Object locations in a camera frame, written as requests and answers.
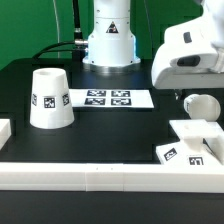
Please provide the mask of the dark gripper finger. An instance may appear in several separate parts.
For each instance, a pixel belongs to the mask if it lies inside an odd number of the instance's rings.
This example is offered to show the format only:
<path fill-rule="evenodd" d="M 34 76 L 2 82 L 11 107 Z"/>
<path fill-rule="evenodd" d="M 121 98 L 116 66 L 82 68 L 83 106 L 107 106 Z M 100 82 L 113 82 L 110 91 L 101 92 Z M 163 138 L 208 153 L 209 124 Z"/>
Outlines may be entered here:
<path fill-rule="evenodd" d="M 184 95 L 184 91 L 182 89 L 175 89 L 174 90 L 174 95 L 175 95 L 176 100 L 182 100 L 183 95 Z"/>

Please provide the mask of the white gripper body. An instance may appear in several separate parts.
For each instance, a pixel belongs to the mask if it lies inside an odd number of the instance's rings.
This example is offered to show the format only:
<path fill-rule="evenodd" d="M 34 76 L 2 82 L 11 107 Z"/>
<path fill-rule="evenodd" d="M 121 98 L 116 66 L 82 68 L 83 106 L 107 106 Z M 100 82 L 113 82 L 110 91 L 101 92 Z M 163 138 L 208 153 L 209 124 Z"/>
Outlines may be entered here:
<path fill-rule="evenodd" d="M 166 29 L 151 69 L 155 88 L 224 87 L 224 48 L 210 42 L 204 25 L 197 18 Z"/>

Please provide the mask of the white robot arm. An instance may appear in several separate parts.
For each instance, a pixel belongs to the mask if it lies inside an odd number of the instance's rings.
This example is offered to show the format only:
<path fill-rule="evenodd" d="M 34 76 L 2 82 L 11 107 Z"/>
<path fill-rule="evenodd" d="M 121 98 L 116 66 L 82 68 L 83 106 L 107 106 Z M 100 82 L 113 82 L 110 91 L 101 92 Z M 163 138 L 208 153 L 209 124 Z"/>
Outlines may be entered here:
<path fill-rule="evenodd" d="M 151 68 L 157 89 L 224 87 L 224 0 L 196 0 L 200 17 L 165 30 Z M 94 0 L 94 28 L 84 65 L 111 74 L 136 66 L 130 0 Z"/>

